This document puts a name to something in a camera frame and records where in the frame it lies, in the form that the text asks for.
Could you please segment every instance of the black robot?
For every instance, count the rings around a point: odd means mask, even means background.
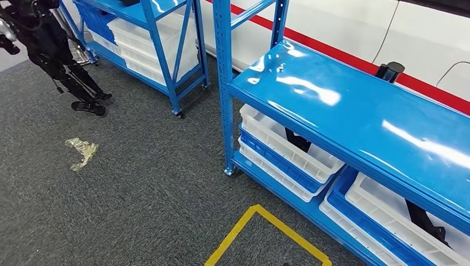
[[[73,60],[68,44],[72,37],[67,36],[50,11],[59,7],[58,0],[9,0],[9,3],[5,8],[0,6],[0,47],[9,54],[18,54],[19,48],[13,44],[18,39],[26,46],[30,60],[79,100],[72,103],[73,110],[104,115],[106,109],[99,101],[111,98],[111,94],[104,93]]]

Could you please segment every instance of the crumpled plastic bag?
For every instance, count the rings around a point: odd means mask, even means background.
[[[78,170],[82,169],[88,161],[93,158],[93,155],[95,154],[96,150],[98,149],[98,144],[95,143],[88,143],[88,141],[82,141],[79,138],[73,138],[65,141],[65,145],[70,148],[75,148],[81,155],[83,155],[83,158],[81,159],[80,162],[72,164],[70,169],[73,171],[77,172]]]

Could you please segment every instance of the yellow floor tape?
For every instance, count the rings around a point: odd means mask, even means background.
[[[224,254],[225,250],[227,250],[228,246],[232,244],[235,237],[240,233],[240,231],[245,227],[248,221],[253,217],[255,213],[260,214],[264,217],[264,219],[268,220],[274,226],[276,226],[279,230],[281,230],[284,234],[290,237],[293,241],[307,250],[310,254],[314,257],[319,259],[322,262],[322,266],[331,266],[331,261],[329,260],[328,256],[325,255],[323,252],[315,248],[312,244],[307,242],[303,237],[301,237],[298,233],[295,233],[292,229],[290,229],[285,223],[281,222],[278,218],[274,215],[269,213],[265,208],[261,207],[261,205],[254,205],[248,208],[245,214],[238,220],[235,224],[233,229],[230,233],[225,237],[219,247],[212,253],[209,259],[204,264],[205,266],[213,266],[215,265],[221,256]]]

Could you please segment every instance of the blue plastic bin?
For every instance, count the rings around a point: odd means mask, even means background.
[[[358,173],[352,167],[345,169],[333,184],[327,198],[328,203],[390,250],[406,265],[435,265],[346,200],[345,195],[356,180]]]
[[[114,42],[113,32],[108,28],[108,23],[113,21],[116,16],[113,14],[106,13],[101,9],[92,6],[91,4],[73,0],[80,13],[81,18],[86,23],[86,26],[93,32],[102,36],[106,40],[116,44]]]
[[[311,193],[315,195],[320,193],[321,192],[320,189],[324,188],[325,185],[328,184],[328,182],[330,182],[331,178],[334,176],[334,174],[331,175],[325,183],[318,182],[317,180],[309,176],[307,173],[305,173],[304,171],[296,167],[293,163],[288,161],[286,158],[282,157],[277,152],[271,150],[264,143],[262,143],[261,141],[257,140],[255,137],[250,135],[250,133],[243,130],[243,128],[241,127],[241,124],[238,127],[240,128],[241,140],[243,141],[243,143],[245,143],[247,146],[252,148],[254,151],[256,151],[258,154],[260,154],[264,158],[266,158],[266,160],[268,160],[274,166],[279,168],[286,175],[288,175],[290,178],[295,180],[297,183],[299,183],[302,187],[304,187],[306,190],[310,191]]]

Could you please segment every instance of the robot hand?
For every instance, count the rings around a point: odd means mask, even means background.
[[[0,48],[4,48],[9,54],[18,54],[19,48],[13,44],[17,40],[6,21],[0,18]]]

